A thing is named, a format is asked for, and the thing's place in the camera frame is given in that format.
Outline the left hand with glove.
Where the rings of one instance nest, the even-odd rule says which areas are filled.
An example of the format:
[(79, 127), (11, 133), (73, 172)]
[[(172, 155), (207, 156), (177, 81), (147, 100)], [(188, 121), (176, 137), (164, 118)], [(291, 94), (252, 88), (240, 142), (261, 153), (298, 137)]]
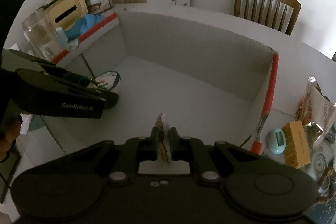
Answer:
[(21, 131), (22, 117), (11, 100), (1, 98), (1, 161), (5, 161)]

